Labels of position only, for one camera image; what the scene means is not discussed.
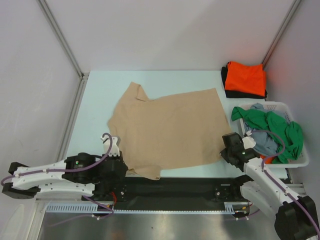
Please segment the white plastic laundry basket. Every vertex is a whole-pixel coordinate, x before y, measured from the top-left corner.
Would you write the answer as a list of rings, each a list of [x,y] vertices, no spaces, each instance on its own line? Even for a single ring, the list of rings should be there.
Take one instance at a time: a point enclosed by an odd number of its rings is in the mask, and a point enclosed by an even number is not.
[[[294,121],[285,103],[265,101],[235,106],[231,120],[240,121],[243,134],[254,139],[253,149],[257,153],[271,157],[267,164],[285,168],[308,165],[302,127]]]

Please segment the beige t shirt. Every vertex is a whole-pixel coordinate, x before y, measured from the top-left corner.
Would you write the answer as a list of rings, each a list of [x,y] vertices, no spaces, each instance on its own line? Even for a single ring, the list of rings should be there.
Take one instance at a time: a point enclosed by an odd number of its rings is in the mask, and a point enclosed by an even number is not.
[[[215,88],[149,99],[132,82],[108,128],[132,174],[158,180],[161,171],[216,163],[231,132]]]

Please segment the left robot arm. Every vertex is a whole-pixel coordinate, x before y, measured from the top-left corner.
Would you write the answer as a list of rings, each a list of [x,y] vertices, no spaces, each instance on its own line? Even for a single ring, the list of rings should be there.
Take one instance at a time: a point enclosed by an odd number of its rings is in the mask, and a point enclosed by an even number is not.
[[[1,181],[2,193],[13,199],[90,198],[105,200],[123,181],[128,170],[122,154],[81,152],[39,167],[13,162]]]

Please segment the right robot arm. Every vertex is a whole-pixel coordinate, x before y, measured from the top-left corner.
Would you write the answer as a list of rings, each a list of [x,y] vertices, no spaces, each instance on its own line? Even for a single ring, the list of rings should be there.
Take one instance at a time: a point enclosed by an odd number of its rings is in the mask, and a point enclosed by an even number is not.
[[[220,155],[244,173],[244,182],[230,188],[231,196],[237,201],[249,200],[273,220],[281,240],[318,240],[320,225],[313,199],[298,194],[272,173],[253,149],[252,137],[232,132],[222,139],[225,148]]]

